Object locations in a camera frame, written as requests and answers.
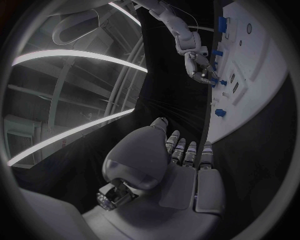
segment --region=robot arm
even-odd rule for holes
[[[214,68],[206,58],[208,49],[201,45],[201,38],[198,32],[191,32],[188,25],[175,16],[169,5],[158,0],[133,0],[135,3],[149,10],[149,13],[157,20],[162,21],[175,38],[177,52],[184,56],[185,69],[187,74],[199,83],[216,83],[204,78],[206,72],[210,72],[214,79],[218,79]],[[198,63],[203,68],[203,73],[197,71]]]

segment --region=white panel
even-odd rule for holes
[[[212,99],[219,99],[213,100],[211,106],[207,140],[212,143],[258,114],[275,96],[288,74],[287,64],[276,44],[245,9],[234,2],[223,8],[223,16],[237,21],[236,39],[232,42],[224,33],[218,46],[224,54],[216,57],[217,73],[219,80],[227,81],[227,86],[218,83],[212,89]],[[252,26],[250,34],[248,24]],[[226,115],[216,116],[216,109],[223,109]]]

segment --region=circular hole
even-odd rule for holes
[[[250,34],[252,32],[252,25],[249,23],[247,25],[247,33]]]

